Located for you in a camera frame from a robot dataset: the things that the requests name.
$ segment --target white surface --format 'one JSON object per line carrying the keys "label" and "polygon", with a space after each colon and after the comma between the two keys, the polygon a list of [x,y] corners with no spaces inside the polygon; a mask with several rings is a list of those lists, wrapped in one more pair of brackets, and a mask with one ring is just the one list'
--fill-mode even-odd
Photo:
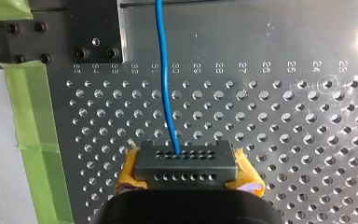
{"label": "white surface", "polygon": [[0,224],[36,224],[36,214],[18,149],[6,77],[0,70]]}

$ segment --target screw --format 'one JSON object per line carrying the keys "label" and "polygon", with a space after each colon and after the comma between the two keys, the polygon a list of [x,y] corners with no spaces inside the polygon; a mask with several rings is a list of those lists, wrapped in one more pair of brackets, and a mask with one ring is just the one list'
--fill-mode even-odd
{"label": "screw", "polygon": [[7,26],[7,31],[13,35],[17,35],[20,33],[20,27],[18,24],[11,23]]}
{"label": "screw", "polygon": [[52,61],[52,58],[51,58],[50,54],[45,53],[45,54],[40,55],[40,62],[48,64],[48,63],[51,63],[51,61]]}
{"label": "screw", "polygon": [[119,55],[118,49],[109,48],[106,50],[106,57],[108,57],[110,59],[115,59],[118,57],[118,55]]}
{"label": "screw", "polygon": [[45,33],[47,29],[48,26],[44,22],[38,21],[34,24],[34,30],[38,33]]}
{"label": "screw", "polygon": [[87,59],[89,57],[89,51],[85,48],[75,49],[75,57],[78,59]]}
{"label": "screw", "polygon": [[21,54],[14,56],[14,62],[15,63],[25,63],[26,62],[25,56],[21,55]]}

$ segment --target blue wire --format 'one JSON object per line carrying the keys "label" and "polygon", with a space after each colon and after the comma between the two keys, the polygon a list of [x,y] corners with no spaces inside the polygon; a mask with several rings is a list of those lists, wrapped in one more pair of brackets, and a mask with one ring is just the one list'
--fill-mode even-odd
{"label": "blue wire", "polygon": [[161,89],[162,103],[164,106],[165,119],[167,120],[168,131],[170,132],[173,149],[176,155],[180,155],[180,146],[175,134],[175,127],[172,120],[170,103],[170,91],[168,90],[168,51],[167,40],[164,28],[164,12],[162,10],[162,0],[156,0],[156,22],[158,29],[159,54],[161,59]]}

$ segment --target black object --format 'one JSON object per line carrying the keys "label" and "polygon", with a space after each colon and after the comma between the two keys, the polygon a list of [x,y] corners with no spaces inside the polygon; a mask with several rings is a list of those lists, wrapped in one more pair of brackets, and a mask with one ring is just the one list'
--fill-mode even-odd
{"label": "black object", "polygon": [[91,224],[282,224],[279,213],[255,195],[230,189],[135,190],[105,203]]}
{"label": "black object", "polygon": [[38,21],[34,24],[34,30],[38,33],[45,33],[47,29],[48,26],[44,22]]}
{"label": "black object", "polygon": [[26,62],[25,56],[21,55],[21,54],[14,56],[14,62],[15,63],[25,63]]}
{"label": "black object", "polygon": [[70,0],[68,9],[76,63],[123,63],[117,0]]}
{"label": "black object", "polygon": [[172,147],[144,141],[135,164],[135,178],[146,181],[150,189],[224,189],[228,181],[237,178],[228,141],[181,149],[181,155],[173,155]]}

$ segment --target metal bracket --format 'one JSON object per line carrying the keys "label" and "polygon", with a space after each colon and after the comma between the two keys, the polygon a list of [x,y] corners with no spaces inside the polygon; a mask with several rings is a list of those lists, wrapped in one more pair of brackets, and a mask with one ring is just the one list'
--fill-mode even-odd
{"label": "metal bracket", "polygon": [[69,2],[75,62],[123,63],[117,0]]}

